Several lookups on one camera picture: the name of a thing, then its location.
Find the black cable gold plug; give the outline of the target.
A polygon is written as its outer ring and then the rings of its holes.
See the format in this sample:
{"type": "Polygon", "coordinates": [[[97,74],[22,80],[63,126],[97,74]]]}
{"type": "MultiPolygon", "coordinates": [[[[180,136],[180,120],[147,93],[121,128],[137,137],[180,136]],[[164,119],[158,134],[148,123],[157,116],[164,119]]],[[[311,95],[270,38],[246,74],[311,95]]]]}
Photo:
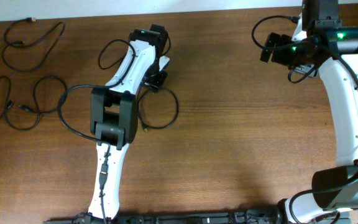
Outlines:
{"type": "Polygon", "coordinates": [[[57,45],[58,41],[61,39],[65,28],[66,28],[66,24],[63,21],[60,21],[58,23],[56,23],[53,27],[51,27],[48,31],[46,31],[46,33],[42,36],[40,36],[38,39],[36,39],[35,41],[26,44],[23,40],[15,40],[15,41],[10,41],[8,39],[8,35],[10,33],[11,30],[13,30],[13,28],[15,28],[17,25],[19,24],[23,24],[23,23],[35,23],[36,22],[36,18],[34,17],[26,17],[25,19],[20,19],[18,21],[14,21],[13,23],[11,23],[7,29],[4,31],[3,34],[3,41],[5,43],[4,48],[2,49],[1,52],[1,59],[2,62],[5,66],[7,66],[8,68],[10,68],[11,70],[15,71],[15,72],[20,72],[20,73],[30,73],[30,72],[34,72],[36,70],[39,70],[43,64],[45,63],[46,59],[48,58],[49,54],[51,53],[51,51],[55,48],[55,46],[57,45]],[[46,51],[45,55],[41,58],[40,62],[35,65],[32,68],[28,68],[28,69],[20,69],[17,68],[13,65],[11,65],[5,57],[5,53],[6,50],[10,47],[13,49],[28,49],[28,48],[32,48],[35,47],[36,45],[39,45],[42,41],[44,41],[48,36],[50,36],[52,34],[52,32],[54,32],[57,28],[61,27],[62,29],[60,30],[57,38],[54,40],[53,44],[50,46],[50,48],[46,51]]]}

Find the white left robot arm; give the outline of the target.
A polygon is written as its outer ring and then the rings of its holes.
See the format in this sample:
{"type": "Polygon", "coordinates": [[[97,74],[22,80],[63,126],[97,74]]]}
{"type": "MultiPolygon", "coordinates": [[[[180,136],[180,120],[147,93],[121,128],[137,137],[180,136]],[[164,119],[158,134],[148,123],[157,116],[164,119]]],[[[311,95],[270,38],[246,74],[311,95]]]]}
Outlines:
{"type": "Polygon", "coordinates": [[[105,88],[91,92],[90,130],[98,140],[98,166],[88,212],[103,223],[113,220],[119,211],[124,157],[137,132],[137,94],[144,85],[160,86],[167,76],[164,69],[170,60],[163,52],[167,42],[163,26],[135,29],[116,74],[105,88]]]}

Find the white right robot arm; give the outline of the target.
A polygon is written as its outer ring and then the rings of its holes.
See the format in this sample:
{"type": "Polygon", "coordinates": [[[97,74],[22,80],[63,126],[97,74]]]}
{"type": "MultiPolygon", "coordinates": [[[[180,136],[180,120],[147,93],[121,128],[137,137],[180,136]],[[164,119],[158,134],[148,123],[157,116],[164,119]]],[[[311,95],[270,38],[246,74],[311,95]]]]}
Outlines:
{"type": "Polygon", "coordinates": [[[284,65],[301,80],[320,77],[336,135],[336,166],[316,172],[312,186],[273,209],[250,210],[265,223],[348,223],[358,210],[358,27],[345,27],[337,1],[303,1],[292,36],[271,33],[260,59],[284,65]]]}

